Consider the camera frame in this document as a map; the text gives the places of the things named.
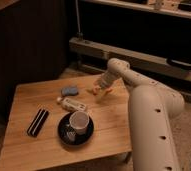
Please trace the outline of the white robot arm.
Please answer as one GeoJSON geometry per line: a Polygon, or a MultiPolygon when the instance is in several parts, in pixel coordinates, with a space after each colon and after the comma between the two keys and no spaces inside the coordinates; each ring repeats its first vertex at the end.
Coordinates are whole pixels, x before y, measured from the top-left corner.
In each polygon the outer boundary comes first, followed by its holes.
{"type": "Polygon", "coordinates": [[[181,171],[170,117],[185,106],[183,96],[163,83],[130,69],[124,60],[111,58],[97,83],[110,88],[121,78],[129,92],[128,117],[134,171],[181,171]]]}

